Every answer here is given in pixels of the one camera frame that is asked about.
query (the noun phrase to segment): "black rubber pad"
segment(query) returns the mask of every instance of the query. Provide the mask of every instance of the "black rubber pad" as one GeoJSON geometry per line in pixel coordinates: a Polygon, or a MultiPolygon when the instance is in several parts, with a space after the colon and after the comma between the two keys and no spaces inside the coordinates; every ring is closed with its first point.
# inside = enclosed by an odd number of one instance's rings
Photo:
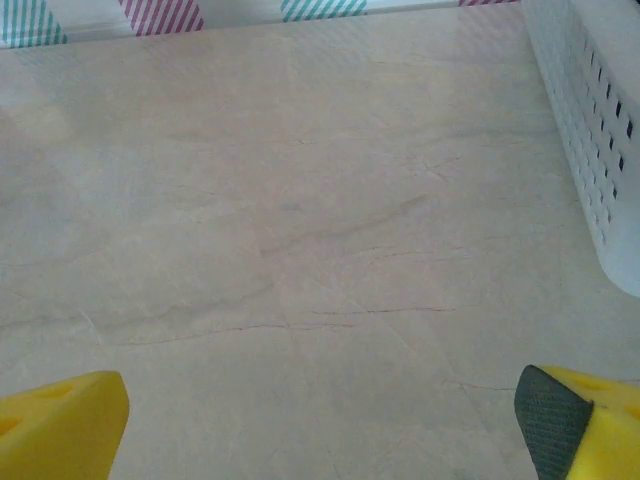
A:
{"type": "Polygon", "coordinates": [[[589,402],[529,365],[518,382],[516,417],[540,480],[564,480],[593,412],[589,402]]]}

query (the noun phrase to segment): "striped fabric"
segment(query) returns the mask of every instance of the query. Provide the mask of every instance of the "striped fabric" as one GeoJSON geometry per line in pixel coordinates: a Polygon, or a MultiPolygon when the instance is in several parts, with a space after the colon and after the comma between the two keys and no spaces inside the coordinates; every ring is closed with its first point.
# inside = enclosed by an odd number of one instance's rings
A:
{"type": "Polygon", "coordinates": [[[67,43],[45,0],[0,0],[2,42],[10,48],[67,43]]]}
{"type": "Polygon", "coordinates": [[[322,18],[355,17],[367,6],[367,0],[283,0],[280,11],[283,22],[320,20],[322,18]]]}
{"type": "Polygon", "coordinates": [[[493,5],[494,3],[511,3],[519,2],[520,0],[459,0],[460,7],[471,7],[473,5],[493,5]]]}
{"type": "Polygon", "coordinates": [[[119,0],[136,36],[202,30],[195,0],[119,0]]]}

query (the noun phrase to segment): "marble tile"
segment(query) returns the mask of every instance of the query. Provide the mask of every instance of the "marble tile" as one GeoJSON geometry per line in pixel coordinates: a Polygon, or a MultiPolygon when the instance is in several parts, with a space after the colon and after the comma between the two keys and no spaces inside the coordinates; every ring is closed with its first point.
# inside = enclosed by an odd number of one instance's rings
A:
{"type": "Polygon", "coordinates": [[[525,365],[638,379],[519,5],[0,67],[0,394],[122,372],[114,479],[533,479],[525,365]]]}

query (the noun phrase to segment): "beige floor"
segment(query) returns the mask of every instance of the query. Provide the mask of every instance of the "beige floor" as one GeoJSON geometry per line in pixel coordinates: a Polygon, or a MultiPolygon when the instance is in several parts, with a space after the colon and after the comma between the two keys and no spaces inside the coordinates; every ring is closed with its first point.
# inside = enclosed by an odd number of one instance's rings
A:
{"type": "Polygon", "coordinates": [[[0,52],[0,394],[122,372],[115,479],[535,478],[640,378],[517,5],[0,52]]]}

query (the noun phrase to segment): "white plastic basket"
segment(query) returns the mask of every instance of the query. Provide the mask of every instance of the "white plastic basket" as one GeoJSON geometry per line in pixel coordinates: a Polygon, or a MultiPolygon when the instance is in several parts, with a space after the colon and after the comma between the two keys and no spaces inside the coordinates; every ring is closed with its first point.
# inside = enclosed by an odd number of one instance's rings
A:
{"type": "Polygon", "coordinates": [[[600,264],[640,296],[640,5],[522,5],[600,264]]]}

